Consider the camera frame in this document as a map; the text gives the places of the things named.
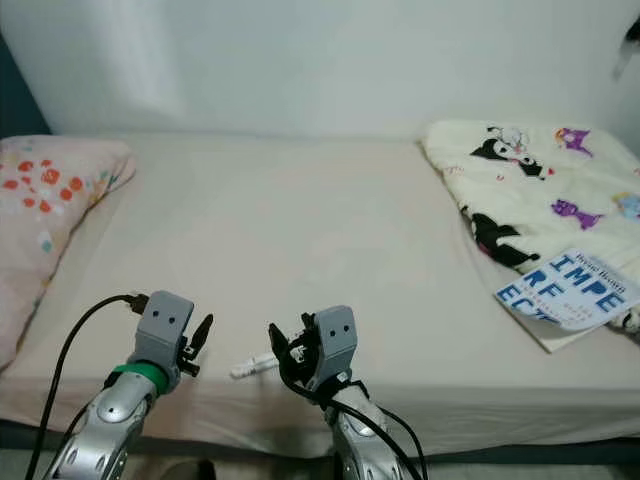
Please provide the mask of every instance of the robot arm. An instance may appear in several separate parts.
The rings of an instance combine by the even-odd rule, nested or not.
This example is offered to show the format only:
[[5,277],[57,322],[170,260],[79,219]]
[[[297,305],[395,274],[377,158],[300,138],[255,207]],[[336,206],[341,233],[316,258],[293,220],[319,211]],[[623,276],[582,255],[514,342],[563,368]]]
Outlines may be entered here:
[[205,318],[187,346],[183,333],[192,311],[192,302],[168,292],[149,297],[135,351],[89,403],[84,426],[60,450],[45,480],[120,478],[127,449],[139,437],[155,400],[175,389],[181,372],[194,377],[199,372],[192,360],[204,346],[213,316]]
[[[362,382],[351,382],[351,359],[358,343],[353,312],[346,306],[332,307],[303,314],[302,322],[304,330],[291,342],[276,325],[269,325],[271,346],[285,384],[325,410],[340,460],[338,473],[346,480],[405,478],[395,453],[380,436],[327,402],[333,399],[351,407],[387,431],[383,413],[369,399]],[[305,388],[295,385],[296,381]]]

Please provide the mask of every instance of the cartoon print blanket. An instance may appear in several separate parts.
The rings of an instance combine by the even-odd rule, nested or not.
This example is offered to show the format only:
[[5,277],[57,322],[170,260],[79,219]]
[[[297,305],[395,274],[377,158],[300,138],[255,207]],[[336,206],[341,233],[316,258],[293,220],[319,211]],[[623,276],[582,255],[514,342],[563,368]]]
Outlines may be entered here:
[[[424,139],[479,248],[525,273],[576,247],[640,284],[640,162],[567,125],[443,121]],[[640,307],[616,326],[640,339]]]

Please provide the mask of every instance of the pillow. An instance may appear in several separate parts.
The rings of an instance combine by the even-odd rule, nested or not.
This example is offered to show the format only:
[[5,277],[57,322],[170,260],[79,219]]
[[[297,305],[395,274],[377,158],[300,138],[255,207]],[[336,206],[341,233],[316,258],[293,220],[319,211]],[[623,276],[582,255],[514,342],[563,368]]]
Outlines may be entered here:
[[134,172],[131,151],[119,142],[0,141],[0,367],[15,356],[73,228]]

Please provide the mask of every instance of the beige bed sheet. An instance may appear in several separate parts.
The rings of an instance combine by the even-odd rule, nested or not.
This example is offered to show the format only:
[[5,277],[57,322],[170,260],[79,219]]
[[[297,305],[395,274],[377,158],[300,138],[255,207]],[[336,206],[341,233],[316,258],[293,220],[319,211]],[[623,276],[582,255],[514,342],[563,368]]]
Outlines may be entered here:
[[[0,376],[0,417],[37,423],[58,348],[88,306],[166,289],[196,303],[191,328],[209,311],[216,324],[200,376],[159,400],[147,435],[326,453],[320,411],[275,372],[228,372],[268,351],[269,322],[293,333],[301,312],[335,304],[356,314],[356,377],[428,453],[640,432],[638,347],[601,329],[554,355],[540,349],[491,297],[510,273],[477,251],[415,145],[111,137],[131,146],[139,174],[76,232]],[[136,323],[112,306],[82,330],[53,428],[131,352]]]

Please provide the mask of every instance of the black cable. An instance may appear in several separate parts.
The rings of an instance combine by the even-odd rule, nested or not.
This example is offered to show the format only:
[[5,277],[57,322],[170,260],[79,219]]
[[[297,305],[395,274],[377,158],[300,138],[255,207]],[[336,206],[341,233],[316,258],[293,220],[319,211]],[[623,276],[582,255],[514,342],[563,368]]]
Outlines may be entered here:
[[[289,379],[285,375],[285,373],[282,371],[281,368],[279,369],[279,371],[280,371],[280,378],[282,379],[283,383],[287,387],[289,387],[293,392],[295,392],[298,395],[301,395],[301,396],[305,397],[306,399],[311,400],[313,402],[316,402],[316,403],[320,402],[320,400],[316,397],[316,395],[314,395],[314,393],[312,391],[307,390],[306,388],[301,387],[299,385],[296,385],[295,382],[293,382],[291,379]],[[333,400],[333,399],[324,400],[323,399],[322,400],[322,404],[324,406],[331,407],[331,408],[335,409],[338,412],[343,412],[343,413],[346,413],[347,415],[351,415],[355,419],[357,419],[360,422],[364,423],[367,427],[369,427],[371,430],[373,430],[375,432],[375,434],[378,435],[380,437],[380,439],[389,446],[389,448],[391,448],[391,450],[394,451],[394,453],[398,456],[400,461],[404,464],[404,466],[409,471],[409,474],[411,475],[411,478],[413,478],[413,480],[422,480],[421,477],[420,477],[420,474],[416,470],[416,467],[414,467],[413,463],[411,462],[411,460],[409,459],[407,454],[404,452],[404,450],[402,450],[400,445],[398,445],[396,443],[396,441],[393,438],[391,438],[391,436],[387,432],[385,432],[382,428],[380,428],[380,426],[377,423],[375,423],[373,420],[371,420],[369,417],[367,417],[366,415],[362,414],[361,412],[359,412],[355,408],[352,408],[352,407],[350,407],[348,405],[345,405],[344,403],[338,402],[336,400]]]
[[49,423],[49,417],[51,416],[51,409],[53,408],[53,402],[56,398],[56,393],[58,391],[58,384],[60,383],[60,376],[62,375],[62,367],[64,365],[64,360],[67,356],[69,348],[71,347],[71,343],[73,342],[75,336],[78,334],[78,331],[82,328],[82,326],[86,323],[86,321],[100,310],[102,307],[109,305],[110,303],[123,301],[127,303],[134,302],[136,297],[131,295],[114,295],[109,298],[105,298],[101,302],[96,303],[93,307],[87,310],[80,320],[73,326],[69,335],[67,335],[67,339],[64,341],[64,345],[60,350],[60,354],[58,355],[58,361],[56,363],[56,368],[53,373],[53,378],[51,379],[51,385],[49,387],[49,394],[47,395],[47,401],[45,402],[44,409],[42,411],[42,417],[40,417],[40,426],[38,427],[38,435],[36,436],[36,443],[33,448],[33,452],[31,454],[31,460],[29,461],[29,468],[27,469],[27,474],[25,475],[25,480],[33,480],[33,476],[36,473],[36,467],[38,466],[38,460],[40,459],[40,452],[42,451],[42,444],[44,443],[44,436],[47,432],[47,424]]
[[71,423],[67,427],[67,430],[62,435],[62,440],[60,440],[60,444],[58,445],[58,449],[56,450],[56,453],[53,455],[53,458],[51,459],[51,463],[49,464],[49,467],[47,468],[47,471],[51,470],[51,467],[53,467],[53,464],[56,461],[56,459],[58,458],[58,455],[60,455],[60,453],[62,453],[62,449],[64,448],[64,446],[67,444],[67,442],[71,438],[71,435],[73,435],[73,431],[75,430],[76,425],[78,424],[78,422],[80,421],[82,416],[86,413],[88,406],[89,406],[89,404],[87,403],[84,407],[82,407],[80,409],[80,411],[78,411],[78,413],[76,413],[76,416],[73,417],[73,420],[71,420]]
[[416,450],[418,451],[418,458],[420,459],[420,468],[422,470],[422,478],[424,480],[429,480],[429,473],[427,472],[427,459],[424,457],[424,452],[422,451],[422,444],[416,435],[416,432],[409,426],[407,422],[405,422],[402,418],[400,418],[395,413],[387,410],[386,408],[382,408],[378,405],[378,408],[384,413],[387,417],[395,420],[397,423],[402,425],[402,427],[407,431],[407,433],[411,436],[413,440],[413,444],[416,446]]

